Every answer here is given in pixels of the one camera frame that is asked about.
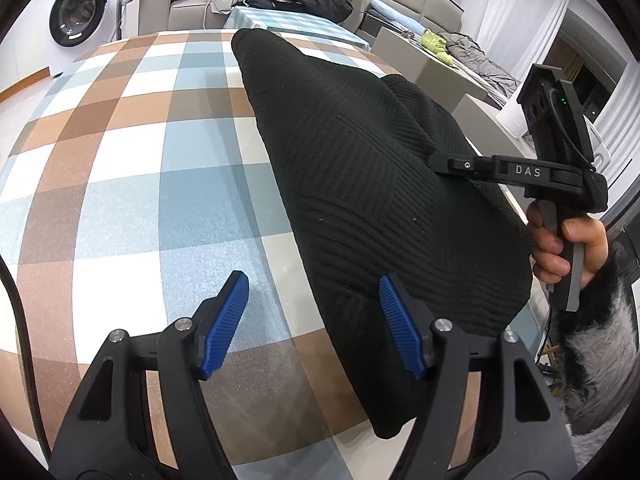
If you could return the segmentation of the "black knit sweater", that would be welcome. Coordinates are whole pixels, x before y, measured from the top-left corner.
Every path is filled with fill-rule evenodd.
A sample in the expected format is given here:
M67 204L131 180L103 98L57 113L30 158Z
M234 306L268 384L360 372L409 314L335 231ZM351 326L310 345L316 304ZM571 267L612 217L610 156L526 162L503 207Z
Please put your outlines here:
M529 300L530 241L497 185L440 176L472 151L415 84L300 52L263 29L231 40L326 331L374 433L395 437L425 390L380 303L385 274L434 315L497 336Z

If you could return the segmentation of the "white paper towel roll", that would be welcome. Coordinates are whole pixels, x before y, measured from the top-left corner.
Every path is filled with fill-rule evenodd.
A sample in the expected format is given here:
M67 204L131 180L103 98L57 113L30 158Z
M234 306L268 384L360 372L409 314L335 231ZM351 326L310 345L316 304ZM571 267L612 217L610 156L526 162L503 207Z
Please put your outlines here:
M526 141L529 144L533 143L533 138L528 132L523 109L518 102L513 100L506 102L506 106L497 114L497 120L504 130L515 139Z

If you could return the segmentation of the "grey cabinet box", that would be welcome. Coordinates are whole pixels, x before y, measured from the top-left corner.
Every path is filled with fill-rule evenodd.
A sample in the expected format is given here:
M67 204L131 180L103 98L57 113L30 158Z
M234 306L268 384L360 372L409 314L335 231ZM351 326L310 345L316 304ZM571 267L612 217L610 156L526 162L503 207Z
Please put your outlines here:
M448 110L480 154L535 157L525 140L515 139L500 125L489 92L462 68L447 66L385 28L375 38L372 52Z

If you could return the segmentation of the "grey crumpled blanket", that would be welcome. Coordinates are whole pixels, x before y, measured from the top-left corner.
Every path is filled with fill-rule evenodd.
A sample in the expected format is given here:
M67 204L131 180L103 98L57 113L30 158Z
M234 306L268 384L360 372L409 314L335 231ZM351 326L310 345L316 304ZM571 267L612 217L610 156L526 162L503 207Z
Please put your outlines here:
M485 84L509 99L518 90L520 82L509 72L491 61L480 45L470 36L461 32L442 32L446 48L458 62L480 77Z

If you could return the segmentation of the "green toy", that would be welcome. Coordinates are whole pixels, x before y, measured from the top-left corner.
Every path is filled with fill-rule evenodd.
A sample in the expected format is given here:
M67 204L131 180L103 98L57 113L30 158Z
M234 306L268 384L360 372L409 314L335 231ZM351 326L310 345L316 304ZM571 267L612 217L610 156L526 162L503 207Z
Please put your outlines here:
M447 66L454 66L454 59L447 51L447 41L435 34L431 29L425 29L421 36L421 47L431 52L435 58Z

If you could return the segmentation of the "plaid brown blue tablecloth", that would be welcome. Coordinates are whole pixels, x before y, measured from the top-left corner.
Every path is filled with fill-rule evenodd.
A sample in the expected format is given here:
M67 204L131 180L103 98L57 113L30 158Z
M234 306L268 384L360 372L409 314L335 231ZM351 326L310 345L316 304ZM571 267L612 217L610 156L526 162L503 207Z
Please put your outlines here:
M314 303L228 32L83 55L1 109L1 253L54 439L106 335L163 330L233 270L250 301L203 386L242 479L384 479Z

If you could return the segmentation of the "fuzzy grey black sleeve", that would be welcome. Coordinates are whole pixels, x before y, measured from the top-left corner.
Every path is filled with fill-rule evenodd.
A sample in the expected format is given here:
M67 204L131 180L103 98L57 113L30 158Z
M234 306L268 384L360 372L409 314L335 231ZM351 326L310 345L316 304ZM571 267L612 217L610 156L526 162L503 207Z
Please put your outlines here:
M589 434L628 406L639 385L637 327L611 257L579 293L575 312L556 318L565 414L575 434Z

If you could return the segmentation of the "light blue pillow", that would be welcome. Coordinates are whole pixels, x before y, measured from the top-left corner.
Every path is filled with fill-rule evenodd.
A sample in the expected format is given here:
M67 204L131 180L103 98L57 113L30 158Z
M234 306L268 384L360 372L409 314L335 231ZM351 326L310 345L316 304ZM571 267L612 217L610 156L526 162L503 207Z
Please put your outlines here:
M410 16L406 14L402 14L396 9L389 6L387 3L382 0L372 0L370 2L370 7L383 15L387 21L398 24L399 26L411 30L418 35L422 35L424 33L425 27L415 20L414 18L410 18Z

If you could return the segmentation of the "grey sofa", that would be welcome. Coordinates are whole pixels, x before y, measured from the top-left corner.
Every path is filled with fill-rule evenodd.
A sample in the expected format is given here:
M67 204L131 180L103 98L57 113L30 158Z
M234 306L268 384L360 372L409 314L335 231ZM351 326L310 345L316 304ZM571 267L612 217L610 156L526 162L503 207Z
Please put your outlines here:
M209 9L208 0L139 0L138 33L222 29L228 16Z

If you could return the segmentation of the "white front-load washing machine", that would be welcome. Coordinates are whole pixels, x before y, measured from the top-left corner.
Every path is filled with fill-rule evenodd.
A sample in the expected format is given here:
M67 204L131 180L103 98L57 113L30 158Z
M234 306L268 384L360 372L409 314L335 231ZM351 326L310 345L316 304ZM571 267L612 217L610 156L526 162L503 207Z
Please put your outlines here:
M119 0L46 0L46 59L50 74L118 36Z

